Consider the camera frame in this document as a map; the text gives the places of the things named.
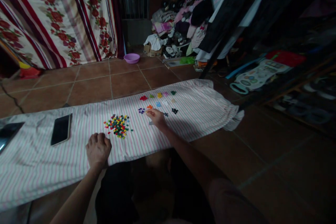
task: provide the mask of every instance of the striped cloth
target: striped cloth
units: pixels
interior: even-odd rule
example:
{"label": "striped cloth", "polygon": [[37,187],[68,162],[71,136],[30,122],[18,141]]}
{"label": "striped cloth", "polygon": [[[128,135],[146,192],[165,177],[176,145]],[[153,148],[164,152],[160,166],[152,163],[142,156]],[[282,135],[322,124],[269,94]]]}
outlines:
{"label": "striped cloth", "polygon": [[[169,95],[159,99],[158,92]],[[140,100],[144,95],[148,100]],[[160,102],[161,107],[157,107],[156,102]],[[2,125],[25,124],[0,155],[0,211],[81,180],[89,169],[85,145],[91,134],[108,132],[104,122],[113,114],[129,116],[129,131],[125,139],[109,135],[112,143],[109,165],[170,148],[167,138],[149,125],[149,117],[138,112],[139,108],[149,105],[167,113],[167,124],[187,141],[222,127],[233,130],[244,116],[243,111],[237,113],[238,106],[213,90],[212,81],[195,79],[116,100],[2,119]],[[50,146],[55,119],[71,113],[70,139]]]}

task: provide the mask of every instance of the striped curtain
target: striped curtain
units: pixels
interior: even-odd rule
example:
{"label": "striped curtain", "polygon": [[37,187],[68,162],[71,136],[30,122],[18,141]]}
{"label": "striped curtain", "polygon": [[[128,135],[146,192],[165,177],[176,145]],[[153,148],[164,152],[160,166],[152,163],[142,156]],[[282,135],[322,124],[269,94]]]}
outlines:
{"label": "striped curtain", "polygon": [[123,57],[115,11],[116,0],[0,0],[0,39],[42,69]]}

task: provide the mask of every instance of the purple bowl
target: purple bowl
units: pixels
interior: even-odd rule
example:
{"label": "purple bowl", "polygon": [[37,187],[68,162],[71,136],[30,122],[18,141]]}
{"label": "purple bowl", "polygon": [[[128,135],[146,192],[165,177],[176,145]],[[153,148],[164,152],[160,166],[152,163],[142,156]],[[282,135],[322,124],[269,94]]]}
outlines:
{"label": "purple bowl", "polygon": [[124,60],[126,60],[128,64],[136,64],[138,63],[139,59],[140,59],[139,54],[126,54],[124,56]]}

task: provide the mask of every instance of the leg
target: leg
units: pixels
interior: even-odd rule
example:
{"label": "leg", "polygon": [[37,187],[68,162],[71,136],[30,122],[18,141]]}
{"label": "leg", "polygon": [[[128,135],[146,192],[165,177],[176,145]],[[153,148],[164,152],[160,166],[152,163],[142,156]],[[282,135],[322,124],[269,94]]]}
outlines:
{"label": "leg", "polygon": [[97,223],[131,224],[139,218],[131,200],[133,178],[129,162],[110,166],[96,198]]}
{"label": "leg", "polygon": [[214,215],[204,191],[175,149],[170,150],[170,174],[175,184],[173,218],[193,224],[214,224]]}

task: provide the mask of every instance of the phone screen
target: phone screen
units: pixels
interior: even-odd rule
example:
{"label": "phone screen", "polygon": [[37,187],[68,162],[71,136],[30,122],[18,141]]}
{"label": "phone screen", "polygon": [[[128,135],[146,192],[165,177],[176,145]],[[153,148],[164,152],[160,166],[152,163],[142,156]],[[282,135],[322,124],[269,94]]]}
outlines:
{"label": "phone screen", "polygon": [[52,132],[51,145],[56,145],[60,142],[68,140],[70,137],[71,114],[57,118]]}
{"label": "phone screen", "polygon": [[0,130],[0,153],[8,145],[9,141],[11,141],[11,139],[16,135],[23,124],[23,122],[6,124]]}

